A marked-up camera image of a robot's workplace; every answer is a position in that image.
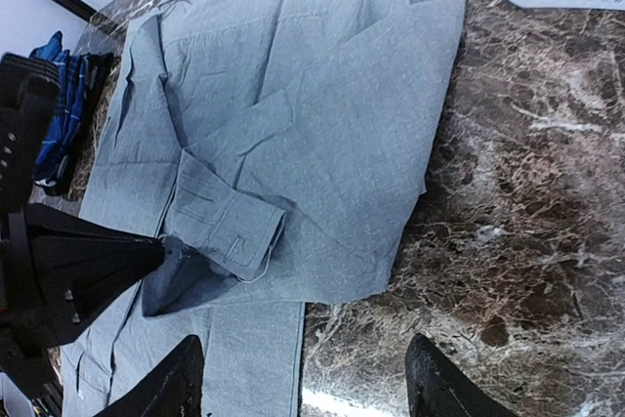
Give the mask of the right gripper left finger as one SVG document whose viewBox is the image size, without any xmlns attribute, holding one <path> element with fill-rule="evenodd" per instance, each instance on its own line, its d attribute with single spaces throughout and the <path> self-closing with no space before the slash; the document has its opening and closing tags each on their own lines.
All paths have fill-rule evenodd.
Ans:
<svg viewBox="0 0 625 417">
<path fill-rule="evenodd" d="M 112 417 L 201 416 L 204 354 L 188 335 L 124 397 L 104 410 Z"/>
</svg>

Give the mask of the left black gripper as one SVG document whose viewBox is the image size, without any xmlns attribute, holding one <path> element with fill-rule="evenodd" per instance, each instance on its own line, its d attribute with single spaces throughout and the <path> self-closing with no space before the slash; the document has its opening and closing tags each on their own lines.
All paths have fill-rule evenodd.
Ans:
<svg viewBox="0 0 625 417">
<path fill-rule="evenodd" d="M 35 203 L 1 218 L 1 370 L 20 388 L 39 386 L 37 289 L 29 234 L 106 240 L 31 244 L 47 344 L 75 341 L 124 291 L 164 261 L 150 236 L 99 226 Z"/>
</svg>

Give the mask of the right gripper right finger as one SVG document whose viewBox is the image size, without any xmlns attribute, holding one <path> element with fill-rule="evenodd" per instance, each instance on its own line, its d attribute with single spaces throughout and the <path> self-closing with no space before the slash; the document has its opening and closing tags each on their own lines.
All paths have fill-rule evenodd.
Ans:
<svg viewBox="0 0 625 417">
<path fill-rule="evenodd" d="M 423 334 L 412 338 L 404 365 L 410 416 L 517 417 L 484 393 Z"/>
</svg>

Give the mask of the grey long sleeve shirt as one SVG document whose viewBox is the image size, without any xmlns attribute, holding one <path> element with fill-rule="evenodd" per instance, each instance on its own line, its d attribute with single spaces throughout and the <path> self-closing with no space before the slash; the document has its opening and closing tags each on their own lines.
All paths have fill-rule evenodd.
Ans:
<svg viewBox="0 0 625 417">
<path fill-rule="evenodd" d="M 305 309 L 385 291 L 464 0 L 162 0 L 131 21 L 80 215 L 163 265 L 62 348 L 66 416 L 186 335 L 210 416 L 298 412 Z"/>
</svg>

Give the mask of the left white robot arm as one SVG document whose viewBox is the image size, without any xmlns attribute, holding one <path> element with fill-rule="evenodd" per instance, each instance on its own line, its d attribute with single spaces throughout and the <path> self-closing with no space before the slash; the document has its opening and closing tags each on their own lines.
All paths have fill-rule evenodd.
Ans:
<svg viewBox="0 0 625 417">
<path fill-rule="evenodd" d="M 28 397 L 57 381 L 48 351 L 74 342 L 159 267 L 163 244 L 29 200 L 60 90 L 50 63 L 1 59 L 1 370 Z"/>
</svg>

